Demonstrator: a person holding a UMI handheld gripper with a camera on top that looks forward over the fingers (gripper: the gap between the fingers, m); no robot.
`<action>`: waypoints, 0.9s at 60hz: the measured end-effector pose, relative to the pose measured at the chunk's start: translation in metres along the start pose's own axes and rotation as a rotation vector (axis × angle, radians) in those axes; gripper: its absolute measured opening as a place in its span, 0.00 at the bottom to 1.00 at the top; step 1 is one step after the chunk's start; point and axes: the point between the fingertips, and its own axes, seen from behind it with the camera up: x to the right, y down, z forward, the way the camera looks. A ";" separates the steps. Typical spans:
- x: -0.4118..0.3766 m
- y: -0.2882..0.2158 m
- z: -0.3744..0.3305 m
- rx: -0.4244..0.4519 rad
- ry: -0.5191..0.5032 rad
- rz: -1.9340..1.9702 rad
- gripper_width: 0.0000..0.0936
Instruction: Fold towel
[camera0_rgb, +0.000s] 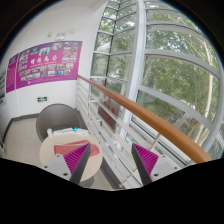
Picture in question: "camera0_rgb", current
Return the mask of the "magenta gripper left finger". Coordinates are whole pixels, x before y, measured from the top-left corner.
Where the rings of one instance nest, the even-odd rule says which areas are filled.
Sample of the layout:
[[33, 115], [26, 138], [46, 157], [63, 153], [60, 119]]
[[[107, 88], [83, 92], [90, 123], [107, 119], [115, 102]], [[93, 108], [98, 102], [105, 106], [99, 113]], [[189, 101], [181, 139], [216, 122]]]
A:
[[66, 155], [56, 154], [42, 166], [42, 169], [74, 184], [79, 184], [90, 153], [90, 144], [87, 143]]

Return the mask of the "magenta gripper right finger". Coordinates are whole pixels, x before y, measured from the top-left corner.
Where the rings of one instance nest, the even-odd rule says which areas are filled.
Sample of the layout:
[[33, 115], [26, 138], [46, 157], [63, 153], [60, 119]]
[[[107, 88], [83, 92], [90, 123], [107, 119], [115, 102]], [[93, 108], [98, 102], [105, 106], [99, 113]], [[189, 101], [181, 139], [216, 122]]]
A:
[[137, 144], [132, 144], [131, 154], [143, 185], [180, 170], [180, 167], [166, 155], [157, 155]]

